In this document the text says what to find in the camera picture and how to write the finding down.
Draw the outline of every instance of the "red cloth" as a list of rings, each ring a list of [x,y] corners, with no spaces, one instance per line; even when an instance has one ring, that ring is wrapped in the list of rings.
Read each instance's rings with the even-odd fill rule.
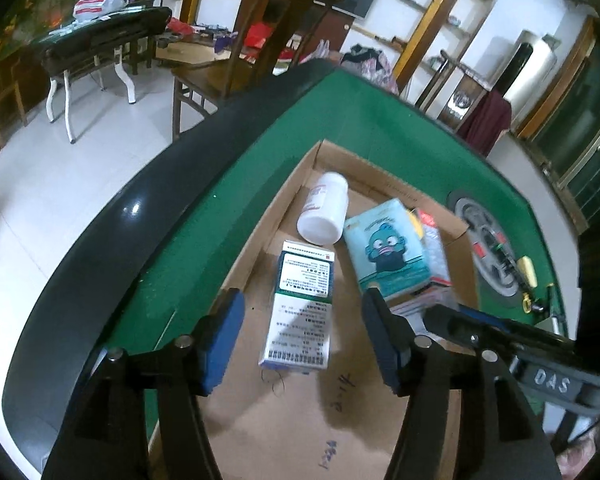
[[[264,42],[273,32],[273,27],[264,22],[254,23],[247,31],[247,37],[244,38],[244,46],[251,48],[262,48]]]
[[[511,104],[492,90],[458,129],[457,135],[483,156],[489,155],[502,130],[511,127]]]
[[[193,27],[189,23],[181,22],[178,18],[171,18],[169,23],[167,23],[167,28],[183,36],[193,34]]]
[[[247,31],[247,36],[244,38],[244,46],[248,46],[250,48],[262,48],[265,42],[269,39],[269,36],[273,33],[273,30],[273,27],[264,22],[254,23]],[[278,59],[283,61],[293,59],[295,52],[295,50],[286,46],[280,52]],[[252,53],[249,57],[251,59],[256,59],[258,57],[258,53]]]

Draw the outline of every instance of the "white bag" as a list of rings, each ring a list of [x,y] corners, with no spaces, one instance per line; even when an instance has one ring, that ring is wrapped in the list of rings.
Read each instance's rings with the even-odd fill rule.
[[[86,22],[120,10],[128,3],[129,0],[78,0],[74,5],[74,18],[78,22]]]

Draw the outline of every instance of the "tile floor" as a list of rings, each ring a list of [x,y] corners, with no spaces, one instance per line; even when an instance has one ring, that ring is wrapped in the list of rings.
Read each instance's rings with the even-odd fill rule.
[[[154,68],[134,76],[138,101],[112,68],[104,70],[101,92],[91,77],[73,86],[72,124],[77,142],[64,129],[62,91],[49,124],[43,106],[30,114],[0,153],[0,399],[18,336],[46,280],[100,209],[171,141],[172,78]],[[182,128],[202,117],[183,107]],[[577,257],[566,220],[524,153],[504,138],[490,161],[527,196],[544,230],[558,279],[575,326]],[[9,436],[0,407],[0,442],[30,479],[40,475]]]

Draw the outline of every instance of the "medicine box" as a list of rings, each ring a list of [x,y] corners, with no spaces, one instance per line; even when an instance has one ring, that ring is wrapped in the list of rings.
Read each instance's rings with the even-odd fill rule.
[[[344,239],[362,291],[394,298],[429,285],[422,228],[397,198],[347,219]]]
[[[333,251],[283,243],[261,366],[304,371],[327,367],[334,259]]]
[[[414,209],[414,215],[422,226],[422,245],[425,250],[425,260],[431,272],[431,281],[437,285],[451,286],[449,268],[446,264],[445,247],[436,219],[422,209]]]

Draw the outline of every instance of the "metal screw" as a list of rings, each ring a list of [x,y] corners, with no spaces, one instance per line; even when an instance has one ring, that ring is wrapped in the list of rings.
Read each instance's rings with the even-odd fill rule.
[[[178,348],[186,348],[193,344],[193,338],[189,334],[183,334],[176,338],[176,341],[174,341],[174,344]]]
[[[107,352],[107,359],[112,363],[116,362],[125,354],[125,351],[122,348],[112,348]]]
[[[493,350],[484,350],[482,352],[482,358],[485,361],[488,361],[490,363],[494,363],[498,360],[498,354],[496,354],[496,352],[494,352]]]
[[[433,341],[425,335],[417,335],[413,342],[420,348],[429,348],[433,344]]]

